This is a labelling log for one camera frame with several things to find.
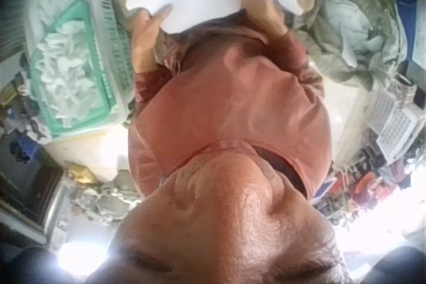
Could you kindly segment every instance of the plastic basket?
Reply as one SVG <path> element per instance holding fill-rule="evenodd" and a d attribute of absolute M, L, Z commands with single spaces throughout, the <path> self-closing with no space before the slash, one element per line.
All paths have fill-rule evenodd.
<path fill-rule="evenodd" d="M 31 59 L 32 86 L 35 97 L 39 101 L 43 117 L 46 120 L 46 125 L 54 135 L 72 132 L 103 121 L 108 117 L 111 107 L 115 103 L 114 96 L 110 93 L 108 80 L 103 76 L 105 72 L 101 69 L 99 64 L 99 56 L 87 2 L 84 0 L 76 0 L 53 24 L 48 33 L 56 32 L 64 23 L 74 20 L 83 21 L 85 24 L 86 42 L 93 65 L 93 72 L 91 74 L 93 80 L 97 84 L 102 103 L 99 107 L 92 108 L 89 114 L 83 119 L 74 120 L 70 128 L 64 127 L 62 121 L 55 118 L 55 112 L 49 106 L 49 101 L 54 97 L 45 90 L 44 84 L 41 81 L 41 74 L 35 68 L 36 62 L 41 58 L 41 52 L 37 49 Z"/>
<path fill-rule="evenodd" d="M 103 61 L 108 61 L 108 70 L 118 85 L 118 91 L 125 103 L 133 99 L 133 67 L 130 61 L 130 39 L 124 27 L 118 22 L 112 0 L 93 2 L 93 15 L 97 17 L 100 45 L 105 52 Z"/>

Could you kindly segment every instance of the laundry basket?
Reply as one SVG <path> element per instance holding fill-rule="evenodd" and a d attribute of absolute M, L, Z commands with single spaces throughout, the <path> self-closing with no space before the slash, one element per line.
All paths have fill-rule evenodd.
<path fill-rule="evenodd" d="M 53 105 L 55 101 L 60 99 L 58 96 L 47 90 L 49 85 L 43 82 L 42 72 L 36 67 L 38 62 L 43 63 L 43 54 L 41 50 L 37 49 L 31 58 L 31 79 L 32 89 L 35 93 L 35 97 L 39 102 L 43 118 L 45 119 L 46 125 L 54 135 L 61 135 L 68 132 L 74 132 L 81 128 L 87 128 L 93 124 L 98 124 L 104 121 L 111 110 L 111 105 L 116 103 L 114 95 L 110 91 L 109 82 L 103 77 L 104 70 L 101 67 L 99 56 L 97 53 L 97 46 L 95 37 L 93 35 L 93 27 L 91 23 L 91 17 L 89 14 L 89 7 L 84 0 L 76 0 L 51 26 L 49 32 L 51 34 L 56 33 L 59 28 L 68 23 L 69 21 L 80 21 L 84 24 L 85 30 L 85 43 L 89 49 L 89 60 L 93 69 L 86 75 L 93 83 L 96 84 L 97 98 L 100 102 L 94 108 L 90 109 L 84 117 L 80 119 L 74 119 L 70 121 L 69 125 L 65 125 L 63 118 L 58 118 L 56 114 L 58 112 L 64 113 L 64 110 L 54 110 Z"/>
<path fill-rule="evenodd" d="M 130 40 L 116 17 L 112 0 L 85 1 L 89 6 L 97 55 L 100 65 L 103 66 L 101 76 L 110 100 L 111 110 L 106 118 L 98 118 L 95 122 L 86 122 L 86 126 L 79 126 L 74 130 L 63 132 L 66 135 L 80 134 L 122 124 L 129 114 L 128 103 L 134 96 Z M 30 24 L 25 23 L 25 35 L 27 39 L 32 40 L 30 26 Z M 35 46 L 30 45 L 30 43 L 37 42 L 28 42 L 28 51 L 31 53 L 35 50 Z"/>

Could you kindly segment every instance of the closed eye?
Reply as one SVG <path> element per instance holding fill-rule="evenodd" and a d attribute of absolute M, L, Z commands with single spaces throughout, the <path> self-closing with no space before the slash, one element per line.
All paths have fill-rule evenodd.
<path fill-rule="evenodd" d="M 170 273 L 173 271 L 173 268 L 164 261 L 159 260 L 149 253 L 144 253 L 133 248 L 120 248 L 118 250 L 114 250 L 112 253 L 114 256 L 119 257 L 145 271 L 155 271 L 158 273 Z"/>

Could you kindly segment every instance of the wrinkled skin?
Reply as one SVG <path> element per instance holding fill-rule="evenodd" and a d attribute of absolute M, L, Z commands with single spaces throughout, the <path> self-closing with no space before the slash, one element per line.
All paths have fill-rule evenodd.
<path fill-rule="evenodd" d="M 201 154 L 123 221 L 93 283 L 340 283 L 334 241 L 255 153 Z"/>

